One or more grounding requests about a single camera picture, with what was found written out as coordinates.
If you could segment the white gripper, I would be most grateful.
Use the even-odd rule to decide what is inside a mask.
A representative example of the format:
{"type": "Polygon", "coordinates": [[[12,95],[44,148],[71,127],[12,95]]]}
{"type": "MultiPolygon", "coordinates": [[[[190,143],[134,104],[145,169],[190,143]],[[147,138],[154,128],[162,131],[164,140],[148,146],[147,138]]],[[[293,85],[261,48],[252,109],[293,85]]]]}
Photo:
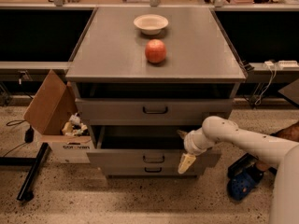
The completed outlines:
{"type": "Polygon", "coordinates": [[[215,142],[208,139],[202,129],[191,131],[189,133],[177,130],[180,138],[184,139],[184,148],[188,153],[183,153],[178,165],[178,172],[182,175],[188,171],[188,169],[196,161],[194,155],[201,155],[209,148],[215,145],[215,142]]]}

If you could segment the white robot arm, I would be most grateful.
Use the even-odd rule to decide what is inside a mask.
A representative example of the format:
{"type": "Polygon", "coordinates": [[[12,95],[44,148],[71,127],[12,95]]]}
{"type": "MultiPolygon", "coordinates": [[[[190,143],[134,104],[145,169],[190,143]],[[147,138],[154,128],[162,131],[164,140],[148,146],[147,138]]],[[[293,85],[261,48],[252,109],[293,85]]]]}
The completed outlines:
{"type": "Polygon", "coordinates": [[[277,168],[269,224],[298,224],[298,142],[242,130],[233,121],[217,116],[206,118],[198,130],[178,133],[183,137],[185,148],[178,165],[180,174],[192,166],[197,156],[219,142],[234,144],[258,160],[277,168]]]}

